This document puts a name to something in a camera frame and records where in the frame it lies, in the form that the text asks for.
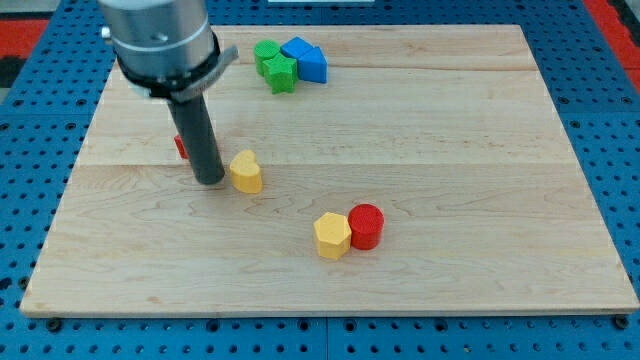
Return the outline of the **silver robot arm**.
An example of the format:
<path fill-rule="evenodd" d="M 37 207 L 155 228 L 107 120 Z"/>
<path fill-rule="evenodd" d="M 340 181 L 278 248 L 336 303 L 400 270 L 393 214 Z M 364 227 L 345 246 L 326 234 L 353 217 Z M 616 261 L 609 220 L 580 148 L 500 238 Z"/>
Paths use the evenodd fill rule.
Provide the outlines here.
<path fill-rule="evenodd" d="M 211 87 L 239 58 L 223 50 L 203 0 L 99 0 L 121 71 L 152 98 L 185 103 Z"/>

